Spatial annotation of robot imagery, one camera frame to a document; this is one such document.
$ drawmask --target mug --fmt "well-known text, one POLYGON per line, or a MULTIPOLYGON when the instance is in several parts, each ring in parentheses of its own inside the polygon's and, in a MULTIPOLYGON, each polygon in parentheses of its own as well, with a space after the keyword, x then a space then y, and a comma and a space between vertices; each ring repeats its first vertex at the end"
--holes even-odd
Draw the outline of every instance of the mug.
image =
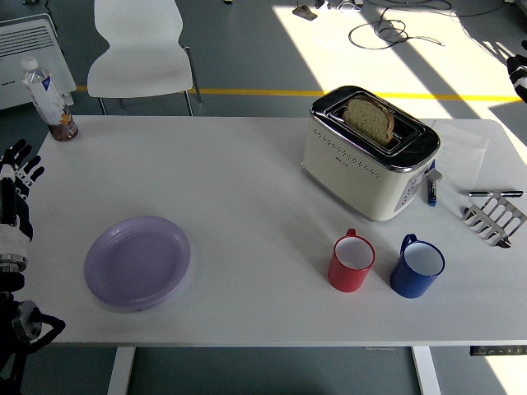
POLYGON ((389 283, 399 295, 418 298, 444 269, 445 257, 435 245, 418 240, 414 234, 406 235, 389 283))
POLYGON ((329 283, 341 292, 358 290, 375 261, 370 242, 349 229, 337 240, 328 270, 329 283))

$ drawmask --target toaster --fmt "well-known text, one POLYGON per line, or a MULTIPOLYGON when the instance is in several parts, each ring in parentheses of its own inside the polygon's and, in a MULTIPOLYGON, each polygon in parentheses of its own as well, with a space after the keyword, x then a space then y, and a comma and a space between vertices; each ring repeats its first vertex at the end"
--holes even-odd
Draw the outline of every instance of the toaster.
POLYGON ((303 166, 319 183, 364 216, 388 220, 415 197, 441 141, 436 132, 358 86, 342 86, 310 109, 303 166), (369 97, 394 116, 394 137, 381 146, 347 126, 343 112, 369 97))

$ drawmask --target chair leg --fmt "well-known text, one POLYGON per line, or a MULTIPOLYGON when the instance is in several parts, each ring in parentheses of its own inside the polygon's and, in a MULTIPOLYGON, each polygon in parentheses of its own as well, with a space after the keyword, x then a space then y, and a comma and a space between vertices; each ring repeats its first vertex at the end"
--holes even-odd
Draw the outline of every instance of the chair leg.
POLYGON ((194 83, 194 89, 196 90, 196 96, 198 97, 198 102, 201 103, 201 93, 199 92, 198 80, 196 79, 196 73, 194 71, 194 64, 192 63, 192 57, 190 56, 190 47, 184 47, 184 51, 189 56, 190 62, 190 71, 192 72, 192 81, 194 83))
POLYGON ((194 113, 192 112, 192 106, 190 105, 189 91, 184 91, 183 93, 184 93, 184 99, 187 101, 187 108, 189 109, 189 115, 193 117, 194 113))
POLYGON ((108 113, 106 113, 105 102, 102 101, 102 97, 99 98, 99 106, 100 106, 100 110, 102 111, 102 114, 108 115, 108 113))

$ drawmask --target table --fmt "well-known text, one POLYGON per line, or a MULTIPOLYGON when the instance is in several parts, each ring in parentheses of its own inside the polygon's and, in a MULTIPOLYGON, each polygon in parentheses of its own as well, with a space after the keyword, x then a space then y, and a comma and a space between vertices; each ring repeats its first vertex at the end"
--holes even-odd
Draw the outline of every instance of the table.
MULTIPOLYGON (((302 169, 307 118, 76 116, 79 135, 40 149, 43 176, 31 189, 35 228, 19 300, 32 299, 67 326, 64 345, 106 346, 452 346, 527 342, 527 244, 487 246, 462 222, 481 198, 449 176, 467 168, 452 137, 488 142, 477 188, 525 189, 525 164, 498 123, 425 120, 455 164, 429 207, 424 188, 394 219, 371 222, 302 169), (87 289, 86 253, 112 225, 161 216, 189 237, 189 272, 163 303, 112 311, 87 289), (334 242, 356 228, 377 259, 361 289, 336 291, 325 278, 334 242), (407 300, 389 274, 407 233, 445 255, 441 277, 407 300)), ((527 212, 525 198, 513 201, 527 212)))

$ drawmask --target purple plate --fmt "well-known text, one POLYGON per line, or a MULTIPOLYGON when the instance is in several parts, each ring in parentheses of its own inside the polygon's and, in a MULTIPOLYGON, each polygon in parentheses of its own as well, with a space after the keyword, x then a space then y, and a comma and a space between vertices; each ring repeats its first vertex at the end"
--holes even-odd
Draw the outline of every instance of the purple plate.
POLYGON ((99 236, 86 256, 84 278, 101 302, 141 310, 167 297, 189 262, 190 244, 181 228, 163 218, 140 216, 99 236))

